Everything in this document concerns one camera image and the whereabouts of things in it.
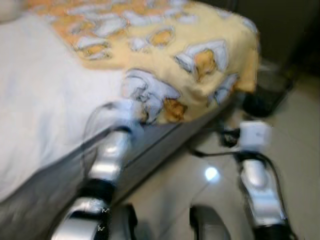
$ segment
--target mattress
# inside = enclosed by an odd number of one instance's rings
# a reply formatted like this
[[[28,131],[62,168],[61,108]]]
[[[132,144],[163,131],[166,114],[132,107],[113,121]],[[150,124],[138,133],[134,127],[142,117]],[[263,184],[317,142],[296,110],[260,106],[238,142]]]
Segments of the mattress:
[[[233,109],[233,102],[230,98],[221,108],[194,122],[145,127],[143,138],[138,140],[129,154],[114,202],[117,203],[128,195],[203,125]],[[96,144],[98,142],[85,152],[84,159],[88,165],[95,157]],[[82,183],[82,157],[82,151],[76,149],[59,162],[34,174],[14,194],[2,201],[0,239],[46,239]]]

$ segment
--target cartoon character print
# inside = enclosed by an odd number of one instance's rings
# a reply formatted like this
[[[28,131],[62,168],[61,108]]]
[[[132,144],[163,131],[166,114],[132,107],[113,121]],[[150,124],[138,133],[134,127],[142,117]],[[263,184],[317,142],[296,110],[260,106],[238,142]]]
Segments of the cartoon character print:
[[[164,107],[167,111],[166,116],[170,116],[171,121],[183,119],[186,107],[181,107],[182,104],[177,101],[180,93],[150,72],[141,69],[129,70],[122,90],[124,97],[142,103],[147,114],[147,123],[154,122]]]
[[[147,53],[149,46],[164,48],[174,39],[174,36],[174,28],[172,26],[166,26],[150,34],[147,38],[131,38],[129,40],[129,46],[134,52],[144,50],[144,52]]]
[[[134,11],[124,11],[122,16],[126,18],[131,26],[143,27],[163,22],[165,19],[160,15],[140,15]]]
[[[153,9],[156,5],[156,0],[145,0],[145,6],[149,9]]]
[[[174,58],[183,69],[197,76],[197,82],[201,82],[205,75],[213,73],[215,69],[223,72],[228,66],[228,51],[224,40],[189,46]]]
[[[168,0],[168,2],[172,7],[182,7],[187,4],[189,0]]]
[[[121,37],[126,35],[126,27],[127,21],[117,16],[102,21],[93,33],[100,38]]]
[[[81,37],[74,46],[77,54],[86,60],[110,59],[111,45],[108,41],[98,37]]]
[[[86,3],[86,0],[52,0],[53,5],[77,5]]]
[[[47,22],[48,24],[52,24],[54,23],[55,21],[57,21],[59,19],[58,16],[53,16],[51,14],[46,14],[46,15],[43,15],[42,18],[44,19],[45,22]]]
[[[177,123],[184,119],[184,115],[188,107],[181,102],[172,98],[165,98],[164,100],[164,117],[170,123]]]
[[[66,11],[69,16],[72,15],[85,15],[97,11],[110,11],[112,5],[110,3],[101,3],[101,4],[83,4],[80,6],[75,6]]]
[[[198,17],[196,15],[185,12],[181,7],[174,7],[164,12],[165,18],[174,18],[182,24],[196,23]]]
[[[57,18],[55,21],[51,23],[52,27],[63,37],[71,35],[73,31],[72,26],[76,26],[77,24],[84,21],[83,16],[77,15],[66,15]]]
[[[28,0],[26,4],[31,11],[35,11],[43,6],[50,6],[52,0]]]
[[[124,11],[130,10],[131,5],[124,1],[113,1],[111,12],[121,15]]]
[[[238,74],[236,73],[228,75],[222,84],[211,95],[208,96],[207,105],[209,106],[213,100],[220,105],[232,92],[233,86],[235,85],[237,79]]]
[[[174,37],[175,37],[174,27],[166,26],[152,33],[147,38],[147,42],[155,47],[164,48],[174,39]]]
[[[34,6],[31,11],[37,13],[40,16],[50,13],[52,16],[65,16],[66,8],[69,7],[68,4],[54,4],[52,2],[46,2],[44,4]]]
[[[194,55],[194,63],[198,76],[198,82],[205,75],[211,74],[216,69],[215,54],[210,49],[205,49]]]
[[[94,21],[84,20],[76,22],[69,27],[69,33],[73,35],[77,34],[89,34],[96,28]]]
[[[233,15],[233,13],[230,12],[230,11],[226,11],[226,10],[223,10],[223,9],[220,9],[220,8],[217,8],[217,7],[215,7],[214,9],[215,9],[215,12],[222,19],[227,19],[227,18],[229,18],[229,17],[231,17]]]
[[[108,12],[103,14],[98,12],[88,12],[84,14],[84,17],[87,20],[98,22],[98,21],[115,19],[115,18],[118,18],[119,15],[113,12]]]
[[[139,2],[132,5],[132,10],[139,15],[145,15],[148,11],[148,6]]]
[[[242,18],[243,25],[245,25],[248,29],[250,29],[254,34],[256,35],[259,34],[257,26],[253,23],[253,21],[243,16],[241,18]]]
[[[141,50],[147,52],[149,43],[144,38],[133,37],[129,40],[129,46],[133,52],[139,52]]]

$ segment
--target bed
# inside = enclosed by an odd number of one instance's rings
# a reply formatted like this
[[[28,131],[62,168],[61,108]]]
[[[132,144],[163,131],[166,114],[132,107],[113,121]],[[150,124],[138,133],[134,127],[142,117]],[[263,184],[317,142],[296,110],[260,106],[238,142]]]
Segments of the bed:
[[[204,43],[195,44],[199,39],[189,39],[185,44],[185,38],[178,41],[179,34],[186,34],[183,31],[186,24],[195,24],[193,21],[200,19],[196,13],[206,11],[207,7],[191,5],[179,12],[188,2],[173,0],[168,1],[173,8],[166,8],[165,16],[161,17],[166,24],[156,22],[156,27],[160,27],[157,32],[145,26],[148,18],[142,20],[139,16],[137,20],[137,16],[126,13],[131,24],[126,28],[131,29],[136,23],[138,26],[134,29],[139,29],[135,32],[139,32],[138,37],[127,37],[129,41],[119,41],[117,45],[115,39],[123,37],[123,32],[117,29],[116,35],[113,31],[107,38],[111,45],[102,44],[98,35],[104,35],[106,28],[104,20],[100,19],[94,23],[102,25],[95,26],[91,33],[94,36],[89,36],[90,41],[98,39],[99,47],[81,48],[81,44],[88,42],[88,36],[78,36],[84,29],[83,22],[80,25],[77,22],[78,14],[81,21],[83,10],[90,11],[87,19],[100,18],[101,15],[93,14],[92,10],[97,10],[96,5],[105,5],[106,0],[99,0],[99,3],[92,0],[91,7],[85,9],[83,5],[88,5],[88,1],[79,1],[79,5],[71,8],[66,6],[70,3],[68,0],[59,1],[57,8],[39,8],[37,4],[52,4],[53,1],[33,0],[31,11],[16,21],[0,25],[0,39],[3,40],[0,44],[0,239],[45,239],[52,222],[83,180],[83,143],[90,142],[85,149],[87,164],[95,158],[95,146],[99,141],[92,136],[84,137],[83,133],[88,118],[98,106],[135,96],[134,100],[147,112],[141,117],[145,134],[136,140],[129,154],[119,183],[118,201],[229,106],[232,92],[250,92],[255,88],[257,30],[243,17],[210,9],[207,13],[215,11],[212,16],[215,21],[236,30],[217,27],[216,32],[220,29],[228,33],[228,39],[208,41],[212,36],[203,29],[198,35],[199,38],[203,35]],[[76,22],[72,22],[72,38],[69,38],[64,24],[70,23],[67,20],[71,13],[77,16],[72,17]],[[103,13],[103,18],[109,21],[109,14]],[[55,25],[57,18],[64,19],[63,25]],[[117,26],[116,23],[123,22],[118,20],[113,19],[112,23]],[[152,34],[140,31],[144,28]],[[110,46],[116,46],[116,52],[113,48],[110,50]],[[117,53],[121,54],[109,63],[110,56]],[[203,56],[211,57],[212,65],[206,65]],[[198,57],[205,71],[193,63]],[[136,96],[137,89],[144,92]],[[154,96],[162,92],[167,95],[159,101],[161,97]]]

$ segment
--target tile floor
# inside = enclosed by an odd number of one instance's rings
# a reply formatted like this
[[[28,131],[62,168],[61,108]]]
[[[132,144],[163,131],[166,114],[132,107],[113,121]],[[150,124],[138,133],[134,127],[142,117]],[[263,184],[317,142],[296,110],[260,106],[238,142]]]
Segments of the tile floor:
[[[292,228],[301,240],[319,240],[320,79],[301,77],[276,115],[266,121],[273,126],[266,155],[279,168]],[[203,151],[223,150],[214,133],[194,140]],[[219,171],[215,182],[205,177],[210,165]],[[233,240],[253,239],[236,180],[236,165],[229,156],[204,160],[182,147],[125,200],[135,207],[138,238],[193,239],[189,207],[205,203],[220,214]]]

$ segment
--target wall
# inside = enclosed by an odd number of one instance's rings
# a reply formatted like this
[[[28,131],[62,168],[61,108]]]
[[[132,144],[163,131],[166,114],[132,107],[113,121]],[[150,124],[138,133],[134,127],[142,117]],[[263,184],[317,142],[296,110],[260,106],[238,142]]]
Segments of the wall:
[[[215,0],[203,0],[215,5]],[[255,22],[260,31],[262,56],[286,63],[316,14],[319,0],[238,0],[237,12]]]

